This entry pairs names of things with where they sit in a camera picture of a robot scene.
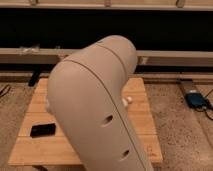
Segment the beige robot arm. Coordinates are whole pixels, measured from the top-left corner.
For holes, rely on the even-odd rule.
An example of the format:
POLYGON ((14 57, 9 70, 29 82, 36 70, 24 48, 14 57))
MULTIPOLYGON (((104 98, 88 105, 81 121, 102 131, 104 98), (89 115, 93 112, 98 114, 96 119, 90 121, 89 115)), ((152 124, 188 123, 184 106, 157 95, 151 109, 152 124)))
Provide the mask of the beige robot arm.
POLYGON ((65 57, 49 76, 48 111, 87 171, 154 171, 122 101, 136 64, 133 43, 112 35, 65 57))

